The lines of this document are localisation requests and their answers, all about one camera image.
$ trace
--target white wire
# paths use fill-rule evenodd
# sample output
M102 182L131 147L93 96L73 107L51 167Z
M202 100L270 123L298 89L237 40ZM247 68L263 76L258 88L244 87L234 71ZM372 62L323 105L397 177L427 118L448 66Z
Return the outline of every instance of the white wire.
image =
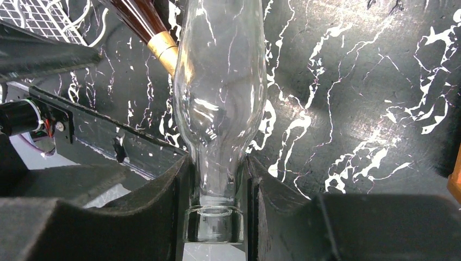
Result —
M104 33L105 33L105 28L106 28L106 25L105 25L105 17L107 16L107 13L109 12L109 9L107 8L104 8L104 11L102 12L102 31L101 33L99 34L98 38L96 38L96 40L94 40L92 43L90 43L88 46L89 47L94 47L95 45L98 44L98 42L102 39L102 37L104 36Z
M56 22L56 20L54 19L53 15L49 12L48 9L46 9L46 6L43 4L42 1L38 1L39 2L39 5L40 7L43 9L43 11L45 12L45 15L47 15L49 17L49 21L54 25L55 28L59 28L59 25L58 23ZM64 31L59 31L59 33L61 34L61 36L64 38L64 40L66 42L71 42L69 40L69 38L67 37L67 35L64 33Z
M46 9L49 9L52 5L61 2L61 0L53 0L46 5Z
M19 14L19 17L21 18L21 28L25 29L26 17L24 16L24 13L21 10L19 0L13 0L13 7L16 9L17 13Z
M90 7L91 7L91 0L87 0L86 1L86 6L85 8L83 9L83 13L82 15L80 15L79 18L77 18L75 21L73 21L72 23L66 25L64 28L63 28L63 32L67 31L69 28L71 27L74 27L76 25L78 25L80 22L83 21L83 19L85 19L86 15L88 14L88 12L90 11Z
M29 138L26 138L26 136L24 136L26 134L19 134L17 137L22 141L24 142L29 148L37 151L38 153L40 153L40 155L44 158L48 158L48 157L51 157L53 154L54 154L54 149L46 152L44 150L42 150L41 148L37 147L37 145L35 144L35 142L32 140L32 138L30 137L30 133L27 133L27 137Z
M72 21L69 19L69 14L67 14L63 10L63 2L62 1L60 3L58 3L58 4L55 4L54 7L50 7L49 9L46 9L46 7L45 7L45 10L48 10L49 13L54 14L53 17L51 17L52 19L58 18L57 21L59 22L60 27L57 28L57 29L58 29L58 31L60 33L62 32L65 35L69 35L69 38L72 40L72 42L74 44L81 44L81 45L84 45L84 46L88 45L86 43L86 41L83 39L80 32L77 31L77 29L75 29L75 27L71 27L66 32L64 32L62 30L62 27L72 23Z

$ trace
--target gold foil cap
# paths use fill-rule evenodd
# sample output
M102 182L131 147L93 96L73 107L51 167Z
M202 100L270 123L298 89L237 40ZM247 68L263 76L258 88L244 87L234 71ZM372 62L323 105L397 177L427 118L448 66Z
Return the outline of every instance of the gold foil cap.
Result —
M178 47L167 31L156 34L147 43L147 47L161 62L163 67L175 77L176 62L178 60Z

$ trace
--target bottle lip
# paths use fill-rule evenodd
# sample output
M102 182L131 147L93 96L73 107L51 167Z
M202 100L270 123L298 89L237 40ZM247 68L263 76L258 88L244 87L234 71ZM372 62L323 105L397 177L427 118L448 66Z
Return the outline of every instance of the bottle lip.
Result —
M185 243L241 244L243 212L233 206L194 206L185 213Z

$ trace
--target bolt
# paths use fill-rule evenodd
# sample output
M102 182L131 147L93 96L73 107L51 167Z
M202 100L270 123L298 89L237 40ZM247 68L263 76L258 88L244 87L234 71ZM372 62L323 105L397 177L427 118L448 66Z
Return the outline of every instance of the bolt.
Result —
M60 132L63 132L65 129L64 124L60 121L56 122L56 125L54 127Z

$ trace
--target glass bottle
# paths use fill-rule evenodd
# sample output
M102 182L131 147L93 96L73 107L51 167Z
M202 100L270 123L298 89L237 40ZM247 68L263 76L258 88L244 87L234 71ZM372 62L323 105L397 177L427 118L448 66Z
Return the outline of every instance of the glass bottle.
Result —
M166 30L152 0L99 0L128 26L175 76L178 47Z
M239 166L267 96L262 12L261 0L188 0L173 82L195 166L185 242L243 241Z

